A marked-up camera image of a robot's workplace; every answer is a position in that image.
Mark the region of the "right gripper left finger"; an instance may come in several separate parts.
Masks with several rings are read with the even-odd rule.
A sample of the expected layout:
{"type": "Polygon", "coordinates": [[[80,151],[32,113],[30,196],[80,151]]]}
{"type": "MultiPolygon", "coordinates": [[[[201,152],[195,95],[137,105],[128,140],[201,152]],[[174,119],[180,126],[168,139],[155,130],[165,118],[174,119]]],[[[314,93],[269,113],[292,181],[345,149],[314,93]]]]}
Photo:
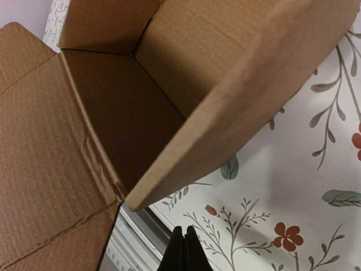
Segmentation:
{"type": "Polygon", "coordinates": [[[182,228],[176,226],[159,265],[158,271],[184,271],[184,237],[182,228]]]}

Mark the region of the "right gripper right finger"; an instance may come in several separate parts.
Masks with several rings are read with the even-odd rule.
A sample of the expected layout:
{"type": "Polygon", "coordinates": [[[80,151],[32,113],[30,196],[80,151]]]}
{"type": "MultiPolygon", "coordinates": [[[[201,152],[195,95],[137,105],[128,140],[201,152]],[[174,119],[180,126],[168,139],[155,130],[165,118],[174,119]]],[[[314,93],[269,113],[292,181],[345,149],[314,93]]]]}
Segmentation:
{"type": "Polygon", "coordinates": [[[189,271],[212,271],[193,226],[187,228],[185,240],[185,267],[189,271]]]}

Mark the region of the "brown cardboard box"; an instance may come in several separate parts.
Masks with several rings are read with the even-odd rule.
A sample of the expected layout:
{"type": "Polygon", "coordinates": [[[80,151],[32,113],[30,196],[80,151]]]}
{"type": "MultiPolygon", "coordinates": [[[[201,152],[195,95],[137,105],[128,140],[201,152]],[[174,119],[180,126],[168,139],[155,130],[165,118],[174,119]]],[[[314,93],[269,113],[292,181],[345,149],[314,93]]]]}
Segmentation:
{"type": "Polygon", "coordinates": [[[1,28],[1,269],[100,270],[120,207],[217,171],[338,45],[359,1],[274,1],[185,116],[136,58],[163,1],[55,1],[43,42],[1,28]]]}

